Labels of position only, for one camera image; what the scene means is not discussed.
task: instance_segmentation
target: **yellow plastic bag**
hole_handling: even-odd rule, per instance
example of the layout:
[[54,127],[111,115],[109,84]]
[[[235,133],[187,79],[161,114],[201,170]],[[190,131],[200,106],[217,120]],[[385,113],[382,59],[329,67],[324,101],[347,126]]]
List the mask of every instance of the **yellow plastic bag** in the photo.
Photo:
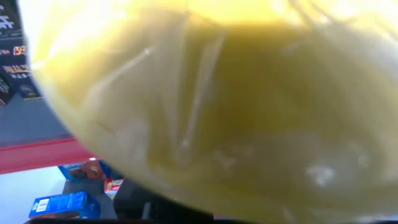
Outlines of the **yellow plastic bag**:
[[70,131],[168,198],[257,222],[398,212],[394,1],[21,1]]

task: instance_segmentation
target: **red shelf edge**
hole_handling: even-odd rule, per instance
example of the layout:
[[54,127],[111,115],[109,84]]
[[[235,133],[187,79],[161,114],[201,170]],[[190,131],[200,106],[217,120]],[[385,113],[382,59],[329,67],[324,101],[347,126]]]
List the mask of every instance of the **red shelf edge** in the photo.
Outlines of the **red shelf edge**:
[[0,174],[71,164],[91,157],[96,156],[73,138],[0,147]]

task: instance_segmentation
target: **white floor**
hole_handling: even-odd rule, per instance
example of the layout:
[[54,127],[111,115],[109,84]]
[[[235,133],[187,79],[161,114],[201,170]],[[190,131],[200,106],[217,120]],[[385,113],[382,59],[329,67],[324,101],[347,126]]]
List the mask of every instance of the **white floor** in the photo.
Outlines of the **white floor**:
[[23,224],[38,197],[62,194],[65,178],[58,167],[0,175],[0,222]]

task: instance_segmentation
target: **product packaging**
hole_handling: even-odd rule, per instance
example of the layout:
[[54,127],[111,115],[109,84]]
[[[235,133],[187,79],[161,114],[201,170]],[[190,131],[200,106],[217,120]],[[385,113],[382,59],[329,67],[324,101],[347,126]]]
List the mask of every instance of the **product packaging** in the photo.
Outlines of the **product packaging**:
[[6,105],[14,95],[14,91],[0,77],[0,105]]
[[105,194],[113,200],[113,198],[116,196],[118,190],[120,189],[120,186],[123,183],[123,179],[112,179],[112,178],[107,178],[105,180],[105,185],[104,185],[104,191]]
[[398,2],[21,1],[34,78],[151,191],[255,223],[398,213]]
[[109,166],[104,160],[99,160],[99,164],[101,165],[107,179],[120,180],[124,178],[119,171]]
[[58,168],[67,180],[105,179],[103,167],[98,160],[60,165]]
[[40,98],[26,60],[23,38],[0,39],[0,73],[25,100]]
[[0,1],[0,74],[25,100],[40,97],[31,78],[20,22],[6,1]]
[[100,204],[88,192],[37,198],[29,218],[99,218]]

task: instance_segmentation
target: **snack box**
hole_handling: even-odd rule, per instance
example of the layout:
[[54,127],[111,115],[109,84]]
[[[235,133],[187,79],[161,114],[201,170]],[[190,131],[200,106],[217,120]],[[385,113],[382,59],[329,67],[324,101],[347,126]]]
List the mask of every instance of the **snack box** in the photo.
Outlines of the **snack box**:
[[98,160],[89,160],[69,165],[58,166],[67,180],[105,179],[103,166]]
[[26,46],[22,37],[0,38],[0,74],[24,100],[40,98],[25,53]]
[[111,178],[108,178],[105,180],[105,194],[110,198],[110,199],[114,199],[114,197],[116,196],[118,190],[120,189],[120,186],[122,186],[123,183],[123,179],[118,179],[118,180],[114,180]]
[[6,105],[12,98],[14,92],[9,85],[0,77],[0,106]]
[[113,180],[124,179],[124,176],[121,173],[113,169],[111,166],[107,165],[107,163],[105,163],[104,160],[99,160],[99,164],[101,165],[102,170],[104,171],[107,179],[113,179]]
[[100,203],[88,192],[75,192],[35,199],[29,218],[99,218]]
[[21,29],[15,1],[0,0],[0,15],[0,37],[4,32]]

